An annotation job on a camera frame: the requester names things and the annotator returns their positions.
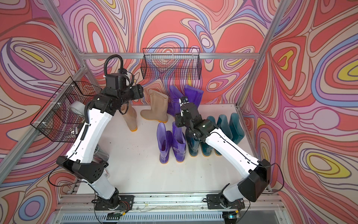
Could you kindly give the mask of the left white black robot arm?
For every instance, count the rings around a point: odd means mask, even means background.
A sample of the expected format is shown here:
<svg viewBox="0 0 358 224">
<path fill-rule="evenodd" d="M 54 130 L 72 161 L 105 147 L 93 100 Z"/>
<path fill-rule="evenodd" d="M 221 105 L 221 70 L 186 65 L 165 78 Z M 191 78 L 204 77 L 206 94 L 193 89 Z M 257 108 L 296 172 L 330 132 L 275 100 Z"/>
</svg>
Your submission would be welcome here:
<svg viewBox="0 0 358 224">
<path fill-rule="evenodd" d="M 103 64 L 105 88 L 84 107 L 84 125 L 70 151 L 57 159 L 64 168 L 88 184 L 97 194 L 95 204 L 101 209 L 116 210 L 121 204 L 119 191 L 105 175 L 105 162 L 93 161 L 95 149 L 106 126 L 116 112 L 125 115 L 129 103 L 144 96 L 141 85 L 128 77 L 120 55 L 111 55 Z"/>
</svg>

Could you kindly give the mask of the beige rain boot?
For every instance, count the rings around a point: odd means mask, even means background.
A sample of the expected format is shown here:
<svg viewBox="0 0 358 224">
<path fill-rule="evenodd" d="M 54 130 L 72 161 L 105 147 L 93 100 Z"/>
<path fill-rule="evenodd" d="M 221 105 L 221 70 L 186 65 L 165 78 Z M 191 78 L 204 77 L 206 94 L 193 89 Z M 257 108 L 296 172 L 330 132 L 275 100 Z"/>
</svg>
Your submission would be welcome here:
<svg viewBox="0 0 358 224">
<path fill-rule="evenodd" d="M 140 112 L 141 117 L 146 120 L 156 120 L 161 123 L 167 123 L 167 109 L 169 97 L 164 93 L 158 92 L 153 89 L 150 89 L 148 91 L 148 94 L 150 97 L 151 109 L 142 110 Z"/>
<path fill-rule="evenodd" d="M 123 116 L 128 128 L 130 129 L 130 131 L 135 132 L 138 129 L 137 126 L 137 112 L 136 110 L 132 107 L 132 105 L 129 104 L 125 104 L 121 106 L 121 112 L 124 113 L 126 112 Z"/>
</svg>

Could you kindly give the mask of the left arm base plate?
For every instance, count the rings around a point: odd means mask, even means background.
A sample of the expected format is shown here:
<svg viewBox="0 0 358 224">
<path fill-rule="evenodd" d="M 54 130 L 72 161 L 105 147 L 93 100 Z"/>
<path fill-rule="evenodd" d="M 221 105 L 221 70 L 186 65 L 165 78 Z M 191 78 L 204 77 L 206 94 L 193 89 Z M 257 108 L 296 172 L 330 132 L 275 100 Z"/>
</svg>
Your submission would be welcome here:
<svg viewBox="0 0 358 224">
<path fill-rule="evenodd" d="M 91 202 L 96 211 L 130 211 L 133 207 L 134 195 L 117 195 L 108 200 L 97 197 Z"/>
</svg>

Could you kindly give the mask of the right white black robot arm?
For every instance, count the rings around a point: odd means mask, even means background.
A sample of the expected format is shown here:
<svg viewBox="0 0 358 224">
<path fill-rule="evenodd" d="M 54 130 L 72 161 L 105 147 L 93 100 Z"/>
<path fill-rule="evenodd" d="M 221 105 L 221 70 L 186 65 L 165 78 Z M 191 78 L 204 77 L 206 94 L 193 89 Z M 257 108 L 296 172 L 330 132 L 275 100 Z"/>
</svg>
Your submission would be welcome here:
<svg viewBox="0 0 358 224">
<path fill-rule="evenodd" d="M 217 195 L 219 204 L 227 208 L 238 199 L 245 198 L 256 202 L 268 187 L 271 180 L 271 164 L 266 159 L 259 160 L 246 153 L 235 144 L 212 121 L 203 119 L 197 106 L 192 102 L 180 102 L 180 113 L 175 115 L 177 127 L 186 127 L 189 136 L 204 142 L 224 156 L 236 170 L 241 179 L 227 184 Z"/>
</svg>

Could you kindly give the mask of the thin purple rain boot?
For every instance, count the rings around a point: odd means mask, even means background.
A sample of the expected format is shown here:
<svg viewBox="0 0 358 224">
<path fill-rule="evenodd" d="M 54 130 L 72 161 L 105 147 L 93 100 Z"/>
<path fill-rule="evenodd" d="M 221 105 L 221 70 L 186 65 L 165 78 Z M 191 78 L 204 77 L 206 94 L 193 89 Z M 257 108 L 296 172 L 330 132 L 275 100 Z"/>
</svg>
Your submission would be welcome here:
<svg viewBox="0 0 358 224">
<path fill-rule="evenodd" d="M 176 86 L 169 87 L 169 98 L 170 102 L 168 103 L 167 113 L 175 117 L 176 114 L 180 113 L 180 104 L 179 100 L 184 95 L 177 89 Z"/>
</svg>

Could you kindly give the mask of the teal rain boot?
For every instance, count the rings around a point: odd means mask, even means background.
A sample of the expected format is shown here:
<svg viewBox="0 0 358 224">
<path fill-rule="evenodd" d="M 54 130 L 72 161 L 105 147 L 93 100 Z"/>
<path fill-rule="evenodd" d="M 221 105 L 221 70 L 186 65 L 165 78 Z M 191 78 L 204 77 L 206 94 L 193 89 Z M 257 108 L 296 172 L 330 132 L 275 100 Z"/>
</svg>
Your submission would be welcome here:
<svg viewBox="0 0 358 224">
<path fill-rule="evenodd" d="M 235 144 L 239 144 L 241 142 L 241 140 L 243 140 L 243 138 L 245 137 L 245 132 L 244 132 L 243 128 L 241 127 L 240 118 L 237 113 L 232 113 L 230 115 L 229 128 L 232 133 L 231 140 Z"/>
<path fill-rule="evenodd" d="M 224 114 L 221 114 L 218 117 L 216 125 L 223 131 L 223 133 L 229 138 L 232 139 L 233 135 L 231 132 L 231 129 L 229 127 L 229 122 L 227 120 L 227 116 Z"/>
<path fill-rule="evenodd" d="M 200 142 L 196 141 L 195 138 L 190 135 L 188 129 L 185 132 L 185 138 L 186 138 L 186 143 L 188 145 L 189 154 L 192 157 L 196 157 L 199 152 Z"/>
<path fill-rule="evenodd" d="M 213 116 L 208 116 L 207 119 L 212 121 L 214 124 L 216 124 L 216 120 L 215 120 L 215 118 Z M 210 156 L 211 153 L 212 153 L 213 148 L 210 145 L 208 145 L 208 144 L 206 144 L 204 142 L 201 142 L 200 145 L 201 145 L 202 154 L 205 157 Z"/>
</svg>

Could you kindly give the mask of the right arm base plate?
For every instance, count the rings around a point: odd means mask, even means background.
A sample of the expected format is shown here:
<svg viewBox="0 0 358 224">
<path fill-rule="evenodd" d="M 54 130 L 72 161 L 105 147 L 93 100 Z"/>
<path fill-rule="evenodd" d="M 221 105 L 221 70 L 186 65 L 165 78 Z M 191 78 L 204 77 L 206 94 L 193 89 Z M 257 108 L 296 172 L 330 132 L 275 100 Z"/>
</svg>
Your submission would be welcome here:
<svg viewBox="0 0 358 224">
<path fill-rule="evenodd" d="M 236 209 L 240 211 L 245 208 L 243 199 L 231 202 L 228 201 L 222 194 L 207 194 L 202 201 L 207 203 L 208 209 L 210 210 Z"/>
</svg>

